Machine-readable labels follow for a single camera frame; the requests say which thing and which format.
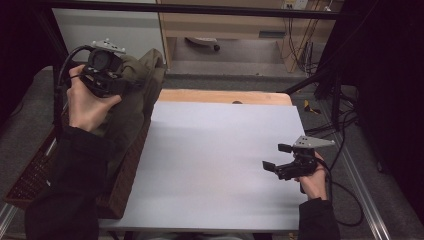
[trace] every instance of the white cabinet door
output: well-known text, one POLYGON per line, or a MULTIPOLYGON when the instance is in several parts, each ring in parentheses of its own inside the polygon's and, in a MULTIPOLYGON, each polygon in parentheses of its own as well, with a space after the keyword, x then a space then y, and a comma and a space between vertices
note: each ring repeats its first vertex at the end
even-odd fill
MULTIPOLYGON (((155 0, 122 2, 156 3, 155 0)), ((89 45, 92 41, 109 38, 135 58, 142 57, 152 48, 159 50, 165 57, 157 13, 70 9, 53 9, 53 12, 69 52, 76 47, 89 45)), ((86 62, 87 59, 86 51, 74 57, 75 61, 80 62, 86 62)))

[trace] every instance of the white table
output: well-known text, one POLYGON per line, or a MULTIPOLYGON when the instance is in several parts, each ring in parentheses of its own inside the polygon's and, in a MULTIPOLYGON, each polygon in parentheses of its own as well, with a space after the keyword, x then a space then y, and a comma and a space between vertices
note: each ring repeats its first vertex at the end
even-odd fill
POLYGON ((157 102, 124 217, 105 230, 282 232, 298 228, 299 183, 262 168, 303 135, 296 107, 157 102))

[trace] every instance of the olive green cloth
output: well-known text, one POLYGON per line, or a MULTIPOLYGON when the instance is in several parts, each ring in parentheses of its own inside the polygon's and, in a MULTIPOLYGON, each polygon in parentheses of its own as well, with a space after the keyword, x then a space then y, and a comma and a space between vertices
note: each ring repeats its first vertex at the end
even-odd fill
POLYGON ((165 75, 162 54, 156 49, 151 49, 138 60, 129 55, 122 55, 121 59, 123 64, 118 71, 122 78, 144 84, 128 86, 122 94, 122 101, 109 111, 105 121, 94 132, 116 145, 108 163, 109 180, 115 176, 125 153, 138 136, 144 119, 150 118, 165 75))

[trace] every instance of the human hand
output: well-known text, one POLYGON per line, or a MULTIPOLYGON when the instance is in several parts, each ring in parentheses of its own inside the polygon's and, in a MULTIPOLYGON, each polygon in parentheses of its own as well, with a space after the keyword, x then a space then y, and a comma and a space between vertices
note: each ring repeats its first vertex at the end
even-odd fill
MULTIPOLYGON (((69 70, 71 77, 82 72, 84 65, 69 70)), ((66 92, 69 104, 69 126, 90 132, 105 119, 109 109, 122 99, 115 95, 108 98, 95 96, 79 77, 71 79, 72 87, 66 92)))
MULTIPOLYGON (((315 152, 315 157, 324 160, 321 155, 315 152)), ((325 169, 318 163, 315 172, 310 176, 299 177, 300 184, 302 184, 308 199, 321 198, 327 200, 327 190, 325 188, 325 169)))

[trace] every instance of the floor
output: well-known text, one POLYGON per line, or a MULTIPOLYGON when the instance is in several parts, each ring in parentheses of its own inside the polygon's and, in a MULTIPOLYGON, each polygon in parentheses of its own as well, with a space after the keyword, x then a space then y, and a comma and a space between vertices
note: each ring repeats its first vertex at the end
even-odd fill
MULTIPOLYGON (((287 73, 283 60, 278 54, 275 41, 261 40, 222 40, 221 49, 215 52, 211 47, 199 46, 185 39, 178 39, 173 66, 167 71, 164 88, 191 88, 217 90, 256 90, 275 92, 284 90, 305 79, 306 73, 297 70, 287 73)), ((314 48, 313 62, 319 60, 324 46, 314 48)), ((305 129, 328 123, 324 114, 304 110, 305 100, 310 107, 324 111, 327 102, 317 101, 313 96, 314 85, 310 85, 291 95, 293 104, 298 107, 305 129)), ((346 94, 356 95, 355 89, 344 86, 346 94)), ((16 115, 10 117, 0 129, 0 193, 4 195, 15 181, 28 159, 43 141, 51 127, 51 73, 40 72, 27 95, 18 107, 16 115)), ((349 108, 348 102, 343 107, 349 108)), ((396 182, 390 175, 381 174, 377 162, 364 138, 360 125, 353 124, 346 129, 345 148, 360 172, 368 191, 390 234, 388 239, 424 239, 424 227, 409 207, 396 182)), ((337 148, 323 149, 320 152, 326 159, 334 159, 337 148)), ((352 181, 343 164, 335 167, 333 178, 354 191, 352 181)), ((334 188, 334 208, 337 219, 354 222, 360 214, 358 205, 346 192, 334 188)), ((343 239, 374 239, 368 224, 369 219, 357 227, 340 225, 343 239)), ((23 212, 19 210, 13 219, 8 234, 22 233, 23 212)))

